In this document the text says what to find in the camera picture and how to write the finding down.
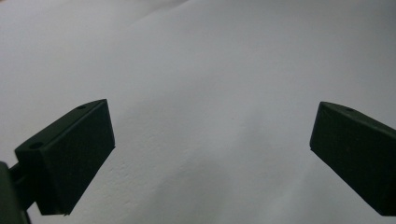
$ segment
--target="screw hole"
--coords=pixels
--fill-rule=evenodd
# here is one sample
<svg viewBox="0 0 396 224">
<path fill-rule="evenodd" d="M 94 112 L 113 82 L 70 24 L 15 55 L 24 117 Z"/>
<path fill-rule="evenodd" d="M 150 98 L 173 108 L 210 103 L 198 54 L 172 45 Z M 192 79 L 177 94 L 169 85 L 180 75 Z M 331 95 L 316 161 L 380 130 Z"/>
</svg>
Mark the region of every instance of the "screw hole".
<svg viewBox="0 0 396 224">
<path fill-rule="evenodd" d="M 36 148 L 40 148 L 42 146 L 43 146 L 42 142 L 36 142 L 36 143 L 33 143 L 32 145 L 30 145 L 29 148 L 36 149 Z"/>
</svg>

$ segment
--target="white backdrop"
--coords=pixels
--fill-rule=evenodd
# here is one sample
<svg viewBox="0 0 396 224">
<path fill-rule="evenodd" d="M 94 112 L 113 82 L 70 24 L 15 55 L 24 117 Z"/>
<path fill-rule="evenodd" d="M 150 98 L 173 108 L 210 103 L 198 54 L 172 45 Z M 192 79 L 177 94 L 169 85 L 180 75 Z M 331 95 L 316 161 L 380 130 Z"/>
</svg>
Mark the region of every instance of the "white backdrop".
<svg viewBox="0 0 396 224">
<path fill-rule="evenodd" d="M 320 101 L 396 127 L 391 0 L 0 2 L 0 158 L 107 98 L 116 148 L 34 223 L 395 223 L 309 148 Z"/>
</svg>

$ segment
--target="white surface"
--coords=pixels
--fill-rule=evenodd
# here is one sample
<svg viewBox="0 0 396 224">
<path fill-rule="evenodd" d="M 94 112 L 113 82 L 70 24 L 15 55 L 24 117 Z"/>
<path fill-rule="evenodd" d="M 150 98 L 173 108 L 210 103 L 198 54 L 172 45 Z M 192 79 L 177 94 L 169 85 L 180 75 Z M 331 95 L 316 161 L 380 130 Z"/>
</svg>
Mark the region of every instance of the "white surface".
<svg viewBox="0 0 396 224">
<path fill-rule="evenodd" d="M 394 223 L 308 144 L 320 101 L 396 127 L 395 10 L 390 0 L 0 2 L 0 156 L 14 164 L 26 138 L 107 98 L 116 149 L 71 216 L 33 206 L 34 223 Z"/>
</svg>

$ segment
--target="black plastic part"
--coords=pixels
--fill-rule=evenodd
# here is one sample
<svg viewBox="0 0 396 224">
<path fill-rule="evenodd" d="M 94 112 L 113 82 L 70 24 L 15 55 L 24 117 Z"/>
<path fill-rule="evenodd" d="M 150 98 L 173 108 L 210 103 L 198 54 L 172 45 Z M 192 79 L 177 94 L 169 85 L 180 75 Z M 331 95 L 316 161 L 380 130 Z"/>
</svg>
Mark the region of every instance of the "black plastic part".
<svg viewBox="0 0 396 224">
<path fill-rule="evenodd" d="M 0 223 L 30 223 L 24 209 L 21 208 L 11 174 L 5 163 L 0 161 Z"/>
<path fill-rule="evenodd" d="M 15 153 L 42 215 L 68 215 L 115 147 L 107 101 L 81 105 Z"/>
<path fill-rule="evenodd" d="M 27 181 L 27 176 L 23 173 L 18 163 L 9 169 L 9 171 L 11 173 L 11 178 L 15 187 L 14 189 L 20 201 L 21 208 L 27 210 L 35 202 Z"/>
<path fill-rule="evenodd" d="M 382 216 L 396 216 L 396 131 L 362 113 L 321 102 L 310 146 Z"/>
</svg>

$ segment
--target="mounting hole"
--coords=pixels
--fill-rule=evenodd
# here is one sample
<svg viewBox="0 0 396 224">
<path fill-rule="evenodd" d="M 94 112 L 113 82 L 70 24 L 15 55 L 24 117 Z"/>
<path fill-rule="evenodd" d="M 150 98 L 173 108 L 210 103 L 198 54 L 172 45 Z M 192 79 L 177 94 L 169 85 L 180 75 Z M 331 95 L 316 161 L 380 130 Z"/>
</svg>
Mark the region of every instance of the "mounting hole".
<svg viewBox="0 0 396 224">
<path fill-rule="evenodd" d="M 44 144 L 42 142 L 36 142 L 29 146 L 31 149 L 36 149 L 42 147 Z"/>
</svg>

